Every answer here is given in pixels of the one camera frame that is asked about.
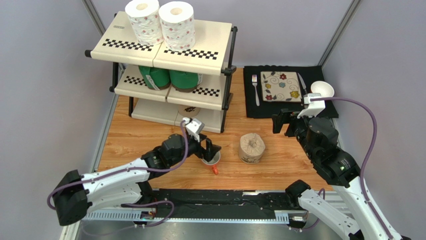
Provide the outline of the brown roll front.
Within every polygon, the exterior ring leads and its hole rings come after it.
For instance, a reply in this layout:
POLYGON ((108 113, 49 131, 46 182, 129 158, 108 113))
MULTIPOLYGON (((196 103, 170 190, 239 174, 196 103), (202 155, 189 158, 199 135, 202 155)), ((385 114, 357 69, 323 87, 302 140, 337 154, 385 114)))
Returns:
POLYGON ((178 113, 185 118, 194 118, 199 114, 201 108, 188 105, 178 105, 178 113))

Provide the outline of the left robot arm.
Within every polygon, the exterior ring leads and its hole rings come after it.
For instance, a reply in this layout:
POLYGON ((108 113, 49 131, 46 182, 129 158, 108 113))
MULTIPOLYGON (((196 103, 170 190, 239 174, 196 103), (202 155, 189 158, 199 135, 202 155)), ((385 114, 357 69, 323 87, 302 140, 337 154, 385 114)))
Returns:
POLYGON ((94 173, 80 174, 76 169, 67 172, 48 196, 47 205, 55 210, 60 226, 74 224, 108 207, 145 206, 149 180, 176 169, 192 155, 211 161, 221 149, 204 134, 199 140, 188 133, 172 134, 127 164, 94 173))

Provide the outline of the plain white paper towel roll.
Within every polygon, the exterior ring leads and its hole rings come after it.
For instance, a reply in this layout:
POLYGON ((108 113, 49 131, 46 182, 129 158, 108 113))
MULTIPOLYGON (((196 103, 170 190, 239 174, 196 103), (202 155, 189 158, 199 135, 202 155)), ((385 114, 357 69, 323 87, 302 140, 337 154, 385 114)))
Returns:
POLYGON ((164 41, 159 8, 158 0, 132 0, 125 6, 125 13, 141 45, 155 46, 164 41))

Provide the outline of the floral white paper towel roll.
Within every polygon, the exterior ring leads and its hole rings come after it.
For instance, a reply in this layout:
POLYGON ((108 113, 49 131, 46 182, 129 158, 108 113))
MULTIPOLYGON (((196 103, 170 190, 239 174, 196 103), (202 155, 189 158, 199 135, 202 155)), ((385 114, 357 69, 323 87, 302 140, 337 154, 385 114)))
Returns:
POLYGON ((195 18, 192 5, 171 1, 159 8, 164 44, 172 51, 191 49, 196 43, 195 18))

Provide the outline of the green roll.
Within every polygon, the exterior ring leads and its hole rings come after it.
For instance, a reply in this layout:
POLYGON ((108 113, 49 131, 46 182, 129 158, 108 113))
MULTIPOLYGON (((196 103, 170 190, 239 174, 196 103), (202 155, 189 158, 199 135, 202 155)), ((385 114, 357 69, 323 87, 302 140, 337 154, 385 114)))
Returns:
POLYGON ((171 85, 179 92, 189 93, 203 81, 201 73, 169 70, 171 85))
POLYGON ((167 89, 171 85, 169 70, 157 67, 138 66, 147 87, 160 91, 167 89))

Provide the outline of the brown roll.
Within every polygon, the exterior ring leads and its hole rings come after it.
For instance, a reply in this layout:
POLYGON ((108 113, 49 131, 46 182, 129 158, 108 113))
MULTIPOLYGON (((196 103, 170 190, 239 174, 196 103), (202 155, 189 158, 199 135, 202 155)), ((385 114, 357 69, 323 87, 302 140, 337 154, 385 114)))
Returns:
POLYGON ((258 164, 266 149, 266 145, 257 133, 247 133, 239 140, 238 157, 246 164, 258 164))
POLYGON ((199 114, 201 108, 188 105, 178 105, 178 113, 185 118, 194 118, 199 114))

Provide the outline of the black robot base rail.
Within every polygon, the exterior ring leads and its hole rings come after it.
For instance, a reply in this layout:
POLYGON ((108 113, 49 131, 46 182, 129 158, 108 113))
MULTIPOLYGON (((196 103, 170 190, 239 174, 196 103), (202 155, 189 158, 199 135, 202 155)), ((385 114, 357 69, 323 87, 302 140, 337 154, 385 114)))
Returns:
POLYGON ((275 219, 275 211, 304 211, 290 203, 284 192, 244 195, 239 190, 159 189, 152 199, 173 202, 172 218, 275 219))

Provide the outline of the green roll front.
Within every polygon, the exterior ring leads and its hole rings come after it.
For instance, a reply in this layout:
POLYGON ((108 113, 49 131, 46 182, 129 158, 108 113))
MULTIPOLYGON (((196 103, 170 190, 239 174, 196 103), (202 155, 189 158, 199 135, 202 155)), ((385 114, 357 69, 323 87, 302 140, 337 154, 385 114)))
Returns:
POLYGON ((189 93, 203 81, 201 73, 169 70, 171 85, 179 92, 189 93))

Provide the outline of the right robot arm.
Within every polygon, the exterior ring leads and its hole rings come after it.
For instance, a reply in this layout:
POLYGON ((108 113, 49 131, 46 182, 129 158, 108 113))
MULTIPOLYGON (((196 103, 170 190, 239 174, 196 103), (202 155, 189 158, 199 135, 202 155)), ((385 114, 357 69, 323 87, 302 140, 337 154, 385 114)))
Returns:
POLYGON ((322 199, 302 180, 289 185, 286 202, 314 214, 343 240, 405 240, 386 220, 377 204, 361 186, 361 169, 356 160, 338 147, 339 132, 323 117, 297 117, 297 113, 282 109, 271 117, 275 134, 288 124, 286 137, 295 137, 311 161, 316 173, 333 187, 346 204, 351 217, 322 199))

